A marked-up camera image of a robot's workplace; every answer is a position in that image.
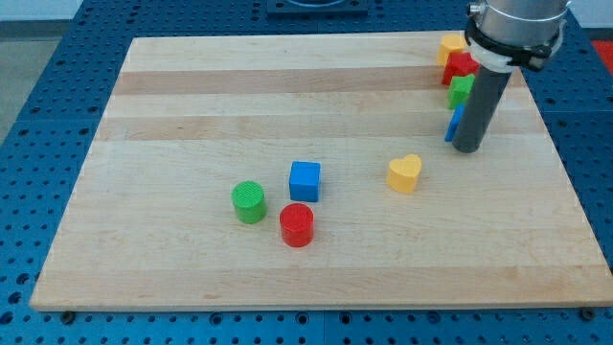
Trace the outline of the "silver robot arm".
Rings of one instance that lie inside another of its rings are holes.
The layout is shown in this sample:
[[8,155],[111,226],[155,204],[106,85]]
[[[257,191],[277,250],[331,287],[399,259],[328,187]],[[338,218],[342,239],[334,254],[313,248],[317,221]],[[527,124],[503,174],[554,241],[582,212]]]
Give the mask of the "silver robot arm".
[[566,0],[478,0],[467,4],[465,41],[480,64],[452,139],[462,153],[480,148],[517,68],[538,72],[562,45]]

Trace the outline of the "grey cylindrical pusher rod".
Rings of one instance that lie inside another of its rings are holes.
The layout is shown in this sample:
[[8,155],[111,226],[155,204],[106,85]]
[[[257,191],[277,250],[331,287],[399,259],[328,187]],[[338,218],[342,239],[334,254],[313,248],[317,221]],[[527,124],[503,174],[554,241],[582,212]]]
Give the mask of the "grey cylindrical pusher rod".
[[480,148],[510,78],[511,73],[479,68],[452,139],[456,150],[473,153]]

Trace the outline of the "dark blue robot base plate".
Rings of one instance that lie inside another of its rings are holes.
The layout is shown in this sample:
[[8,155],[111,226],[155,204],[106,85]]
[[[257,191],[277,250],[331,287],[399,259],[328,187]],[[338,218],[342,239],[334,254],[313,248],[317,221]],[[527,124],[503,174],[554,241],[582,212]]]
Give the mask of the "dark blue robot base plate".
[[364,14],[369,0],[265,0],[268,15]]

